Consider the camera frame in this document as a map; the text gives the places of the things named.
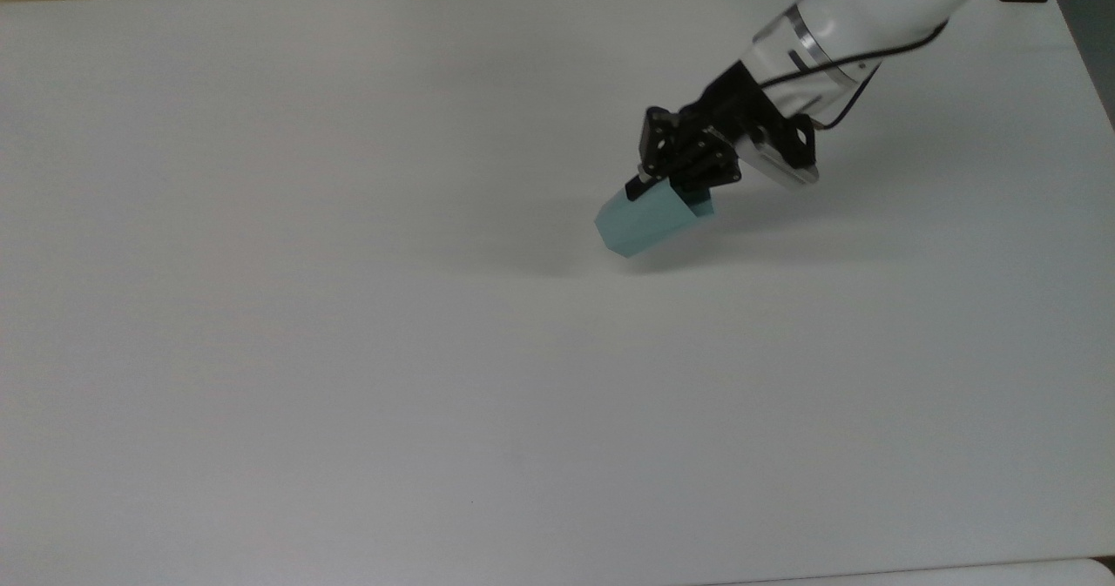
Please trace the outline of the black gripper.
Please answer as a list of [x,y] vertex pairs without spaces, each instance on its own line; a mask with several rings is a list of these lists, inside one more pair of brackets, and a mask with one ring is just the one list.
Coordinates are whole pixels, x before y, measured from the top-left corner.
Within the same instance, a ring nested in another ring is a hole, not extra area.
[[626,180],[626,201],[668,184],[685,204],[709,204],[710,189],[740,180],[741,162],[791,186],[820,180],[809,116],[780,113],[737,62],[680,111],[644,111],[640,173]]

